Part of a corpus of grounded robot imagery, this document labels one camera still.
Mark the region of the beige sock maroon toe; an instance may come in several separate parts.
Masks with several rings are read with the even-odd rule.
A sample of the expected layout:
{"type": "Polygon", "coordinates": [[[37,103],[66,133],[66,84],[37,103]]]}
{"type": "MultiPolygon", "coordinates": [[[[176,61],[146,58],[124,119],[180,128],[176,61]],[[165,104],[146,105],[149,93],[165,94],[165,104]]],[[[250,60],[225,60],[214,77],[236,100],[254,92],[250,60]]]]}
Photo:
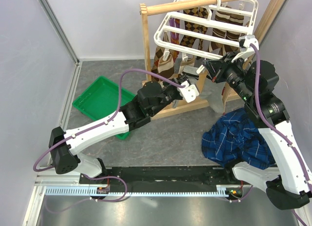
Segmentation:
{"type": "Polygon", "coordinates": [[[225,112],[225,108],[226,108],[226,102],[228,100],[228,97],[230,95],[232,91],[232,88],[230,87],[230,85],[228,83],[225,83],[223,91],[222,91],[222,102],[223,102],[223,112],[225,112]]]}

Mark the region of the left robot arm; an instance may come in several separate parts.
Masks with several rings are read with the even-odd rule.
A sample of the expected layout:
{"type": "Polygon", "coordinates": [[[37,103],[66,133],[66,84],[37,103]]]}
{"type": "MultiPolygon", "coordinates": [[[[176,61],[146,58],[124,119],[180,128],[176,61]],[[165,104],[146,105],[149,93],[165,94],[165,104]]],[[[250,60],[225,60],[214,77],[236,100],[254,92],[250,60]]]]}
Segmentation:
{"type": "Polygon", "coordinates": [[[87,175],[97,184],[103,183],[107,178],[103,161],[84,155],[84,149],[114,135],[146,125],[153,116],[175,100],[190,103],[198,95],[197,87],[188,80],[182,82],[180,87],[147,82],[130,102],[109,116],[76,129],[53,129],[49,145],[55,146],[50,153],[56,173],[60,175],[76,171],[87,175]]]}

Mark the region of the brown argyle sock left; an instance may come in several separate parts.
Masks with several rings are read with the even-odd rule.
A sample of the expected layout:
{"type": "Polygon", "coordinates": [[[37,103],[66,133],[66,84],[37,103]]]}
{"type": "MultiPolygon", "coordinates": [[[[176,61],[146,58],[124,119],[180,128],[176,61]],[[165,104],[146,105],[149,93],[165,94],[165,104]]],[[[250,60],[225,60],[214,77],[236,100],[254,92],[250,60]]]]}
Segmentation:
{"type": "Polygon", "coordinates": [[[163,54],[164,54],[164,48],[157,46],[156,51],[155,51],[155,56],[154,56],[153,67],[151,69],[153,73],[159,74],[161,76],[164,76],[164,74],[158,69],[158,65],[159,65],[160,59],[163,57],[163,54]]]}

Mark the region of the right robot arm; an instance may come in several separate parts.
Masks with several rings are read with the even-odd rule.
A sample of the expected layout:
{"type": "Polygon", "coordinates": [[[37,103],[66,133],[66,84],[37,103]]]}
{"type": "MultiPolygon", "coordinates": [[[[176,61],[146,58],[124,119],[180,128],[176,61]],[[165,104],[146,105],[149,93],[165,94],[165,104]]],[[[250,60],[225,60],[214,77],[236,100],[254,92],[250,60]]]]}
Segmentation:
{"type": "Polygon", "coordinates": [[[242,180],[261,189],[280,210],[301,208],[312,197],[312,174],[297,147],[286,107],[273,94],[279,76],[268,61],[257,58],[248,70],[243,69],[242,62],[232,52],[202,64],[213,82],[227,82],[243,100],[277,167],[261,169],[247,161],[236,161],[223,171],[223,178],[229,184],[242,180]]]}

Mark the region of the blue plaid shirt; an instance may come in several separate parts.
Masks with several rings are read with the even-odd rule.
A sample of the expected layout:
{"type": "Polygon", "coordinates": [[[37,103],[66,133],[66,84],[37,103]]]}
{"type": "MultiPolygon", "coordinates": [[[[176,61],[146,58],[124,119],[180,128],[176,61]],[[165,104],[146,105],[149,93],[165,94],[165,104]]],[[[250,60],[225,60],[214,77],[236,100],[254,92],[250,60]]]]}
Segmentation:
{"type": "Polygon", "coordinates": [[[275,164],[267,142],[244,108],[222,115],[202,135],[201,151],[223,167],[238,160],[262,170],[275,164]]]}

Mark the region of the green plastic tray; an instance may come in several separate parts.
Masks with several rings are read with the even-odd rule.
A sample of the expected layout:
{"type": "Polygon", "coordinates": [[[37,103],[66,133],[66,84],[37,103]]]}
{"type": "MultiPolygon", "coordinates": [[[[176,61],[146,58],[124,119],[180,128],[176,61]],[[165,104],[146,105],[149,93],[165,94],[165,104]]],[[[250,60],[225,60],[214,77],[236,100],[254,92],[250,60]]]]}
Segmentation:
{"type": "Polygon", "coordinates": [[[118,84],[100,76],[74,100],[73,107],[97,121],[114,113],[117,104],[118,84]]]}

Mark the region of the white plastic clip hanger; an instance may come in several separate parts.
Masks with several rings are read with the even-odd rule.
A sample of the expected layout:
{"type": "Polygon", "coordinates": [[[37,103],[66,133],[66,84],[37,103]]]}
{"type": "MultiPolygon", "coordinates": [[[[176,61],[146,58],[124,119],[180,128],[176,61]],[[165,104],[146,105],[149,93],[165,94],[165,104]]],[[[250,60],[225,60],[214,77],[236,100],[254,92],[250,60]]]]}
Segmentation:
{"type": "Polygon", "coordinates": [[[179,53],[177,58],[181,58],[181,61],[186,61],[188,57],[191,58],[193,56],[195,56],[195,62],[200,59],[218,60],[222,57],[222,55],[219,55],[220,49],[216,49],[213,52],[208,51],[208,47],[211,41],[239,48],[238,41],[230,41],[225,38],[222,39],[213,37],[213,28],[239,32],[241,33],[241,36],[252,35],[254,33],[254,24],[258,12],[257,0],[237,0],[232,2],[221,2],[220,0],[218,0],[216,4],[204,5],[201,7],[204,7],[209,11],[209,16],[207,19],[183,14],[184,9],[180,11],[169,12],[165,15],[163,21],[161,22],[160,26],[154,34],[154,42],[156,46],[161,46],[165,48],[164,60],[167,59],[170,49],[175,50],[179,53]],[[245,17],[243,26],[215,21],[216,10],[227,12],[230,14],[243,15],[245,17]],[[179,19],[180,28],[171,27],[169,24],[170,18],[179,19]],[[200,34],[185,30],[185,21],[206,26],[208,28],[207,33],[200,34]],[[173,44],[170,40],[170,32],[179,33],[180,42],[184,35],[195,37],[196,41],[194,42],[192,48],[181,46],[180,44],[173,44]],[[199,39],[204,40],[202,50],[198,50],[199,39]]]}

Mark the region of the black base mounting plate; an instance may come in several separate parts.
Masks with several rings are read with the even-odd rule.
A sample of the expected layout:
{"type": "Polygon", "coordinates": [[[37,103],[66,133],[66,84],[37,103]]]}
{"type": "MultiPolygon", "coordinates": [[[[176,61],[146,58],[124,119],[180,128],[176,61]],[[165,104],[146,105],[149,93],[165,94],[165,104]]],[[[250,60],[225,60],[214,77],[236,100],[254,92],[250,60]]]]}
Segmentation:
{"type": "Polygon", "coordinates": [[[217,165],[195,166],[133,166],[110,167],[108,176],[116,176],[126,183],[152,181],[195,182],[208,185],[248,185],[234,177],[232,171],[217,165]]]}

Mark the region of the beige sock maroon purple stripes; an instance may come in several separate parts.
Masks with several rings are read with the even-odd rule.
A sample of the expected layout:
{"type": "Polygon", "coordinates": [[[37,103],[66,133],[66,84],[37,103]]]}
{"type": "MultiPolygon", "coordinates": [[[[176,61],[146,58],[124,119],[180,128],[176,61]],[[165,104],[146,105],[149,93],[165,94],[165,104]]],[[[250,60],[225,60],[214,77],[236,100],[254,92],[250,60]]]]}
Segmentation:
{"type": "MultiPolygon", "coordinates": [[[[158,69],[163,72],[165,78],[171,78],[173,74],[175,73],[174,64],[175,61],[179,55],[179,53],[175,50],[169,50],[169,55],[166,60],[164,60],[164,54],[163,57],[159,61],[158,69]]],[[[195,65],[195,56],[191,58],[187,58],[186,61],[182,61],[179,66],[178,73],[181,73],[186,66],[194,66],[195,65]]]]}

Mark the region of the cream brown striped sock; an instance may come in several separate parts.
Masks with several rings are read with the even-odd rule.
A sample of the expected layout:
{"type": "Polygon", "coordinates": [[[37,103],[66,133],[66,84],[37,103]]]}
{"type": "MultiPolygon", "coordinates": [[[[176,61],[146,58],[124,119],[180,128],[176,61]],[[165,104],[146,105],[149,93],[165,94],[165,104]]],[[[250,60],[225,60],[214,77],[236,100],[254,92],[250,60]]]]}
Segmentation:
{"type": "MultiPolygon", "coordinates": [[[[214,20],[218,22],[230,23],[230,13],[216,10],[214,20]]],[[[227,31],[223,29],[213,28],[212,36],[224,39],[226,32],[227,31]]],[[[211,41],[208,47],[208,51],[213,52],[216,49],[220,49],[222,46],[223,44],[221,43],[211,41]]]]}

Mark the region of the wooden clothes rack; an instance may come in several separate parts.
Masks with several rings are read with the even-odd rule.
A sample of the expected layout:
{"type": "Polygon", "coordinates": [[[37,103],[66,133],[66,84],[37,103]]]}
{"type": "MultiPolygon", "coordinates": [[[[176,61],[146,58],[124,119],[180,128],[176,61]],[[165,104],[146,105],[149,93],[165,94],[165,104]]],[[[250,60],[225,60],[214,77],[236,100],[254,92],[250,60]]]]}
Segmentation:
{"type": "Polygon", "coordinates": [[[201,59],[217,60],[238,51],[247,65],[253,56],[250,43],[260,44],[285,0],[271,0],[256,22],[257,0],[174,0],[140,5],[147,81],[164,84],[183,73],[191,78],[191,91],[180,101],[165,106],[158,117],[211,107],[222,113],[226,102],[238,99],[227,83],[209,79],[196,66],[201,59]]]}

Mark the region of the grey sock black stripes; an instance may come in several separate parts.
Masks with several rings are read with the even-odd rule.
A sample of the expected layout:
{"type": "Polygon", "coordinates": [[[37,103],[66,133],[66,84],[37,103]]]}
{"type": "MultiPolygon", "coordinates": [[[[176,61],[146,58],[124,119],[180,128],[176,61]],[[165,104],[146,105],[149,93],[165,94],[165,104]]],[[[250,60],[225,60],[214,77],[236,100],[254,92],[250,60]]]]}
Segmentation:
{"type": "Polygon", "coordinates": [[[207,100],[212,110],[219,114],[224,112],[224,103],[222,100],[224,86],[225,82],[215,83],[207,76],[200,93],[200,97],[207,100]]]}

